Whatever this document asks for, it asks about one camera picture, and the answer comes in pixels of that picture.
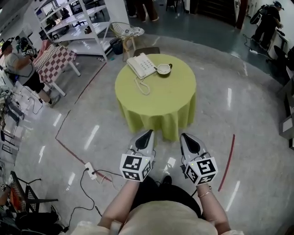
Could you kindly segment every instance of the gray floor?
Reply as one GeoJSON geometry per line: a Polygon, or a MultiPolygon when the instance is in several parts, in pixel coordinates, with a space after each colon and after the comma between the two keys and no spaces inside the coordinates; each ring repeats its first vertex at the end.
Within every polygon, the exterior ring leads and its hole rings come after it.
{"type": "MultiPolygon", "coordinates": [[[[243,230],[246,235],[283,235],[293,219],[294,160],[288,142],[278,134],[283,106],[275,92],[281,85],[256,67],[207,46],[157,35],[145,35],[142,40],[146,45],[159,46],[161,53],[183,60],[195,73],[195,119],[181,131],[202,139],[216,158],[219,174],[211,186],[227,210],[232,229],[243,230]],[[232,161],[218,192],[233,134],[236,139],[232,161]]],[[[121,116],[114,92],[115,79],[126,63],[122,62],[122,55],[111,57],[114,60],[95,76],[76,104],[79,93],[103,65],[95,57],[78,58],[81,77],[71,70],[63,74],[67,81],[60,80],[59,84],[67,96],[54,109],[43,107],[38,115],[33,115],[32,105],[24,106],[26,117],[20,123],[22,144],[15,171],[28,181],[43,179],[31,186],[39,198],[58,198],[54,205],[64,225],[74,207],[92,207],[79,185],[85,167],[74,155],[91,162],[96,169],[119,173],[121,154],[134,136],[121,116]]],[[[180,169],[179,142],[164,141],[158,132],[155,150],[156,163],[150,176],[160,181],[170,174],[175,185],[193,193],[195,187],[184,179],[180,169]]],[[[113,183],[120,189],[124,180],[113,176],[113,183]]],[[[87,174],[82,185],[101,212],[117,194],[110,182],[98,185],[87,174]]],[[[96,224],[99,219],[95,209],[77,210],[68,234],[79,221],[96,224]]]]}
{"type": "MultiPolygon", "coordinates": [[[[173,8],[168,8],[168,11],[165,11],[165,5],[159,5],[162,2],[162,0],[154,1],[154,6],[160,17],[158,21],[150,22],[147,20],[146,23],[142,23],[137,18],[130,18],[130,24],[143,28],[147,34],[179,38],[237,56],[270,74],[279,83],[286,83],[283,77],[277,75],[276,68],[272,64],[266,63],[266,57],[250,53],[244,45],[243,34],[250,38],[256,30],[256,26],[249,23],[249,18],[245,18],[243,28],[240,31],[213,18],[186,14],[183,12],[182,4],[178,5],[177,13],[173,8]]],[[[249,41],[248,45],[259,53],[265,53],[253,42],[249,41]]]]}

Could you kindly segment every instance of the bracelet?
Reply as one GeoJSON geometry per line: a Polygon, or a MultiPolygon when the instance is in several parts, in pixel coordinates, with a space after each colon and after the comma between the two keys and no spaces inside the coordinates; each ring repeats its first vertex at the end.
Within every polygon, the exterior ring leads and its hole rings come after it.
{"type": "Polygon", "coordinates": [[[204,197],[205,195],[208,195],[211,192],[211,186],[209,186],[209,191],[207,193],[204,193],[201,196],[198,196],[199,198],[204,197]]]}

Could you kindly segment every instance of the yellow-green tablecloth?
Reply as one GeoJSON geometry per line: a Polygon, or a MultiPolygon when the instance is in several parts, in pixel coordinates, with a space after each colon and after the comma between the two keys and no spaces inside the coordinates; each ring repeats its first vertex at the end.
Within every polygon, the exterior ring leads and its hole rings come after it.
{"type": "Polygon", "coordinates": [[[143,95],[134,79],[135,73],[126,65],[115,81],[115,94],[131,132],[141,128],[162,130],[163,137],[179,139],[179,128],[193,122],[196,104],[196,79],[191,68],[176,57],[150,54],[155,66],[172,64],[170,76],[154,73],[144,79],[150,94],[143,95]]]}

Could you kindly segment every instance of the trash bin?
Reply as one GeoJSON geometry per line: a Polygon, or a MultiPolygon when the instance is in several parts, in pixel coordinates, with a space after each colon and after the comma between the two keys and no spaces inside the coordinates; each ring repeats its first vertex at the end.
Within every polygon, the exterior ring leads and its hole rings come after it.
{"type": "Polygon", "coordinates": [[[123,53],[123,44],[121,43],[121,40],[119,38],[114,38],[109,43],[112,47],[113,52],[116,55],[120,55],[123,53]]]}

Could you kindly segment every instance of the telephone handset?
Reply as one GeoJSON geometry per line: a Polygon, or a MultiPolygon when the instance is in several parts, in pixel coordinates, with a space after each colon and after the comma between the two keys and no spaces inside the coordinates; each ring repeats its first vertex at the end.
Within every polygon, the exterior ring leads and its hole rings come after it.
{"type": "Polygon", "coordinates": [[[141,53],[139,56],[129,58],[127,63],[141,80],[156,72],[154,68],[155,65],[144,53],[141,53]]]}

